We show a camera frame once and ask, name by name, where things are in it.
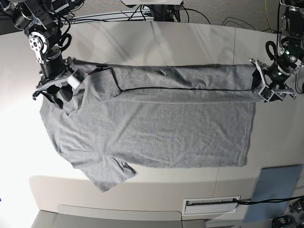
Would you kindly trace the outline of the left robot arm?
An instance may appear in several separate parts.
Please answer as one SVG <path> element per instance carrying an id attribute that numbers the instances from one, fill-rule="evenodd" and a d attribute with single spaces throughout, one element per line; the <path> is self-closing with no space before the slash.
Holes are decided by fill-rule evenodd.
<path id="1" fill-rule="evenodd" d="M 286 82 L 304 68 L 304 2 L 281 0 L 279 6 L 285 6 L 285 12 L 277 15 L 276 41 L 265 44 L 272 65 L 250 60 L 256 67 L 251 91 L 257 91 L 265 103 L 283 101 L 287 95 L 295 99 L 297 88 Z"/>

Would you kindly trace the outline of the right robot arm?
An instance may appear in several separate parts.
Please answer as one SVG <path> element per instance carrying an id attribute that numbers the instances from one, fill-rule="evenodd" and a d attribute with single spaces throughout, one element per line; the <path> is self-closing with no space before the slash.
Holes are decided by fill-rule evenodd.
<path id="1" fill-rule="evenodd" d="M 16 3 L 12 11 L 15 28 L 24 31 L 30 49 L 40 64 L 40 81 L 33 99 L 43 95 L 58 109 L 72 99 L 73 91 L 83 82 L 72 58 L 64 59 L 72 40 L 71 35 L 61 31 L 61 21 L 66 17 L 52 10 L 50 0 L 26 0 Z"/>

